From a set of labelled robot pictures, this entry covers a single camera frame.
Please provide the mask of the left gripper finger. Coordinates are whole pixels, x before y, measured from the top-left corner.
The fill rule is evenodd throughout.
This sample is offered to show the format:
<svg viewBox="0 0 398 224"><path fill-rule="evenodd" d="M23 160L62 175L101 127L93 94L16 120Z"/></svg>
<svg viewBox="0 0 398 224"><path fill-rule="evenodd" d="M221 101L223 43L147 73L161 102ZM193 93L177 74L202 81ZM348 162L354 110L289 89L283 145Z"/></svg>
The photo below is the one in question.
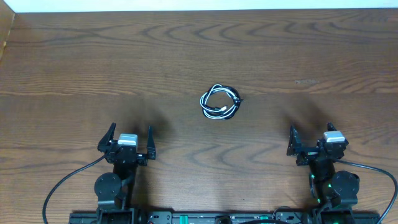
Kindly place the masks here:
<svg viewBox="0 0 398 224"><path fill-rule="evenodd" d="M100 152L108 152L111 149L113 145L113 137L115 129L116 129L116 123L112 123L106 134L99 141L97 149Z"/></svg>
<svg viewBox="0 0 398 224"><path fill-rule="evenodd" d="M147 158L150 160L156 159L156 148L155 142L152 134L152 128L149 126L148 133L147 133Z"/></svg>

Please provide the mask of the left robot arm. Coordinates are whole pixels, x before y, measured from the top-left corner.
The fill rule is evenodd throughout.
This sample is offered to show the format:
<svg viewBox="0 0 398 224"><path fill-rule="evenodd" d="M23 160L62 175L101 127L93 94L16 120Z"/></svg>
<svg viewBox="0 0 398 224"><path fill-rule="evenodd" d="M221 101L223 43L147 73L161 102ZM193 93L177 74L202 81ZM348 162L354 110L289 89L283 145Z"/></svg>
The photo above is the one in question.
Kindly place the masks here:
<svg viewBox="0 0 398 224"><path fill-rule="evenodd" d="M115 129L116 124L112 123L97 147L106 162L113 165L113 171L99 176L95 182L94 191L98 197L96 223L147 223L147 212L133 207L131 199L137 168L156 158L152 129L147 132L146 153L137 151L136 134L121 134L115 139Z"/></svg>

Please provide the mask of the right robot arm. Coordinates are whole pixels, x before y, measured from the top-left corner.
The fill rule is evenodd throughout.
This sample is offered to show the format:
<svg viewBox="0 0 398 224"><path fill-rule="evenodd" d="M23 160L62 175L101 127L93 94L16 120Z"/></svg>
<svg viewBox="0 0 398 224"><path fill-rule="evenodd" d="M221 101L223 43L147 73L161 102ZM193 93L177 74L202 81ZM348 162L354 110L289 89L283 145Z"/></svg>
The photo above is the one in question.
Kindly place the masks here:
<svg viewBox="0 0 398 224"><path fill-rule="evenodd" d="M359 177L334 167L348 144L332 123L315 146L305 146L295 127L290 127L287 155L296 157L297 166L309 166L310 191L318 201L317 208L302 216L303 223L355 222L352 206L358 203Z"/></svg>

